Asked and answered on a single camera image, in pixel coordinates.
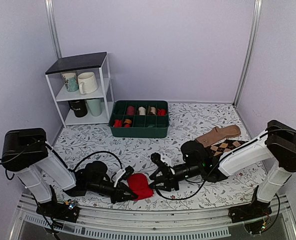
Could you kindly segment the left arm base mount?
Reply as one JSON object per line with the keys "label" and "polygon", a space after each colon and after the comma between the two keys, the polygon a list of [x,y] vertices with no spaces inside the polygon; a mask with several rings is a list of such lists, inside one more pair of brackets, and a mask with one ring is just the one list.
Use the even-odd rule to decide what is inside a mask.
{"label": "left arm base mount", "polygon": [[50,190],[51,200],[46,203],[37,203],[36,213],[45,217],[76,223],[80,212],[77,201],[69,199],[66,202],[58,202],[51,185]]}

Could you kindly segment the red sock pair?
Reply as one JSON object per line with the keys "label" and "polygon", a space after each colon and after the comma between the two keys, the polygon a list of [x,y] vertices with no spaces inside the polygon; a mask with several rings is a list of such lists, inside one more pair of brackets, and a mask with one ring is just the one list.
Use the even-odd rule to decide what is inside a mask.
{"label": "red sock pair", "polygon": [[128,179],[127,183],[129,188],[138,195],[136,201],[147,199],[153,196],[154,192],[149,187],[146,175],[142,173],[132,174]]}

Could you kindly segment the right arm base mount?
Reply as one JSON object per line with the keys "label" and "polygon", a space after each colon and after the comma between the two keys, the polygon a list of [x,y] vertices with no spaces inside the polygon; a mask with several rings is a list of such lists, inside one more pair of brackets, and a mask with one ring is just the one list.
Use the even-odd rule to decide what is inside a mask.
{"label": "right arm base mount", "polygon": [[250,221],[244,224],[244,228],[247,233],[253,236],[261,235],[274,226],[279,217],[281,207],[280,198],[276,193],[275,196],[278,200],[278,211],[275,219],[272,220],[270,217],[270,214],[272,213],[270,202],[265,203],[258,201],[258,188],[259,186],[255,188],[252,200],[249,204],[231,207],[228,212],[228,216],[230,217],[232,223]]}

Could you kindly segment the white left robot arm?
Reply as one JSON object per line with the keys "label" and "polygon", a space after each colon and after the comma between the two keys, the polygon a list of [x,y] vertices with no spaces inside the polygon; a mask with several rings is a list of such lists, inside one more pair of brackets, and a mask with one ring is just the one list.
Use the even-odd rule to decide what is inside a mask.
{"label": "white left robot arm", "polygon": [[51,217],[58,217],[62,206],[55,200],[55,192],[43,179],[42,172],[71,197],[81,197],[92,191],[109,196],[113,204],[138,197],[123,183],[132,175],[132,167],[121,167],[114,177],[109,177],[107,165],[97,160],[82,169],[69,169],[47,143],[46,132],[42,128],[8,131],[4,136],[0,165],[19,178]]}

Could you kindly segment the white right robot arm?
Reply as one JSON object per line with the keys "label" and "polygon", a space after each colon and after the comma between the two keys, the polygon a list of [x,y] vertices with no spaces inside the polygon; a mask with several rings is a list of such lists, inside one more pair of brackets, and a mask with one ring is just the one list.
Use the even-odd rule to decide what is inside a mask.
{"label": "white right robot arm", "polygon": [[257,218],[265,211],[277,191],[296,173],[296,130],[277,121],[268,122],[265,131],[256,138],[221,155],[210,152],[196,140],[182,144],[183,164],[172,166],[159,153],[151,154],[157,170],[149,178],[149,187],[161,191],[178,190],[179,182],[201,176],[204,182],[226,180],[236,172],[257,162],[273,159],[267,178],[257,186],[253,202],[247,205],[246,214]]}

